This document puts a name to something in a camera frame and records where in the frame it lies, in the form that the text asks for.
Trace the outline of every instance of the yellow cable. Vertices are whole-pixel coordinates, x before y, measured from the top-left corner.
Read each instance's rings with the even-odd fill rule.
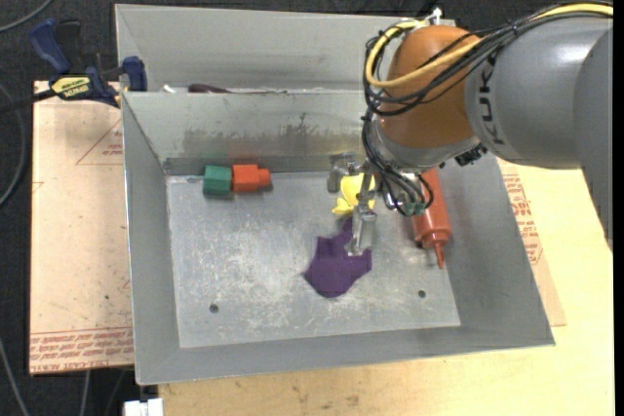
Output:
[[[556,15],[567,14],[567,13],[584,13],[584,12],[602,14],[605,16],[613,17],[612,6],[606,6],[603,4],[578,3],[578,4],[569,4],[566,6],[553,8],[549,11],[546,11],[545,13],[542,13],[541,15],[536,16],[534,19],[541,19],[541,18],[545,18],[549,16],[556,16]],[[375,86],[375,87],[380,87],[383,89],[392,89],[392,88],[402,86],[403,84],[406,84],[407,82],[415,78],[418,78],[424,75],[425,73],[428,73],[429,71],[432,71],[433,69],[438,68],[439,66],[442,66],[445,64],[452,64],[456,62],[458,59],[460,59],[462,56],[468,53],[472,48],[474,48],[477,44],[479,44],[479,42],[481,42],[481,39],[471,42],[470,44],[467,44],[458,49],[455,49],[454,51],[442,57],[438,57],[437,59],[431,61],[429,64],[426,64],[424,66],[421,66],[418,69],[415,69],[414,71],[412,71],[412,73],[408,73],[406,75],[403,75],[402,77],[395,78],[394,80],[380,81],[374,78],[373,71],[372,71],[372,62],[375,60],[379,51],[381,51],[381,49],[383,49],[383,47],[385,47],[386,44],[390,41],[392,36],[395,35],[397,31],[400,31],[400,30],[405,31],[405,30],[412,29],[412,28],[421,28],[423,26],[427,26],[427,23],[419,21],[417,19],[413,19],[410,21],[399,22],[383,32],[383,34],[377,39],[375,44],[372,46],[372,49],[370,50],[370,53],[369,53],[369,57],[367,58],[366,64],[365,64],[365,77],[367,79],[367,82],[370,85]]]

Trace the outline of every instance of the yellow object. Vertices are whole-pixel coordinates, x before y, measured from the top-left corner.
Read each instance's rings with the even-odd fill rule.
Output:
[[[55,93],[62,94],[64,98],[68,99],[88,92],[89,78],[85,76],[62,77],[56,80],[51,87]]]
[[[598,14],[611,16],[611,17],[613,16],[613,8],[610,6],[584,2],[584,3],[569,4],[566,6],[553,8],[550,11],[547,11],[545,13],[542,13],[539,16],[536,16],[535,19],[555,16],[555,15],[560,15],[560,14],[566,14],[566,13],[587,13],[587,12],[598,13]],[[386,81],[380,81],[374,78],[373,68],[372,68],[373,62],[377,54],[379,54],[379,51],[381,51],[388,44],[388,42],[392,39],[392,37],[396,36],[399,33],[402,33],[411,29],[415,29],[415,28],[422,28],[424,26],[428,26],[428,24],[424,21],[420,21],[418,19],[408,19],[406,21],[401,21],[401,22],[398,22],[397,24],[393,24],[386,31],[383,32],[383,36],[379,37],[377,41],[375,42],[375,44],[370,49],[370,53],[365,64],[365,78],[367,79],[367,82],[369,82],[370,85],[384,88],[384,89],[391,89],[391,88],[402,86],[403,84],[407,84],[415,78],[425,75],[426,73],[430,72],[431,70],[435,68],[439,68],[440,66],[444,67],[446,65],[449,65],[458,61],[462,56],[467,54],[477,44],[479,44],[479,42],[481,42],[481,39],[475,40],[474,42],[471,42],[465,46],[455,49],[454,51],[448,54],[438,57],[437,59],[430,62],[429,64],[425,64],[424,66],[421,66],[418,69],[412,71],[411,73],[408,73],[407,75],[403,75],[399,78],[395,78],[393,80],[386,80]]]
[[[362,188],[364,174],[345,175],[340,180],[340,192],[343,198],[336,200],[335,207],[331,210],[336,215],[347,215],[353,212],[353,207],[358,204],[358,193]],[[374,179],[370,181],[370,189],[374,189]],[[369,208],[374,206],[374,200],[369,201]]]

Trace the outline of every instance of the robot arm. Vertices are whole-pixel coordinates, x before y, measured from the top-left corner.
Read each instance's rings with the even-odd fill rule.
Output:
[[[582,168],[612,245],[612,16],[611,5],[592,2],[485,33],[418,20],[391,26],[365,67],[369,159],[404,180],[406,171],[419,176],[484,150],[523,165]],[[384,48],[403,35],[388,79],[375,79]]]

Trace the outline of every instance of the silver metal base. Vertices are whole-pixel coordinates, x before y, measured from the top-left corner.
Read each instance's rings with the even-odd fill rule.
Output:
[[[372,270],[327,299],[302,277],[318,236],[338,233],[326,172],[273,175],[273,188],[206,197],[202,177],[167,180],[181,348],[459,326],[447,271],[377,200]]]

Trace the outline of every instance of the orange block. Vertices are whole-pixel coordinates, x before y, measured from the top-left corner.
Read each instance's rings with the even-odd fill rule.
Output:
[[[232,191],[244,193],[257,191],[271,185],[271,172],[260,169],[258,165],[232,166]]]

